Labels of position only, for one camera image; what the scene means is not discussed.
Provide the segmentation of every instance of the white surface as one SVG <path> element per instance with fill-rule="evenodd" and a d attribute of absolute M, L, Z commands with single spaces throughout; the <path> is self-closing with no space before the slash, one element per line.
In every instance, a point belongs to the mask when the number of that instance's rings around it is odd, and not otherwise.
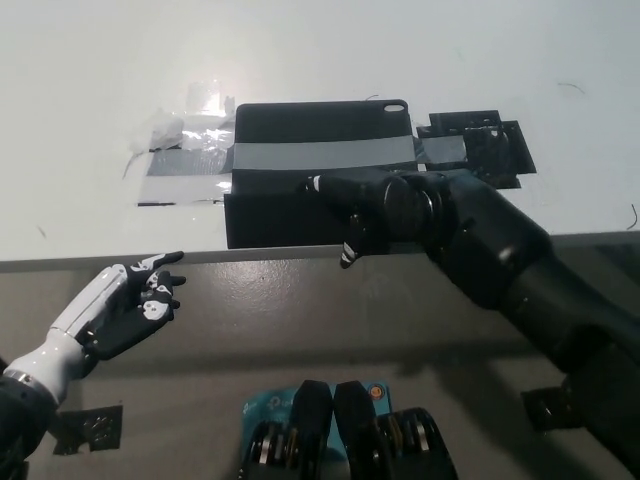
<path fill-rule="evenodd" d="M 134 207 L 130 132 L 213 78 L 237 104 L 377 94 L 406 100 L 418 123 L 499 109 L 539 172 L 507 197 L 561 240 L 628 240 L 638 18 L 634 0 L 2 2 L 0 268 L 335 251 L 226 252 L 220 206 Z"/>

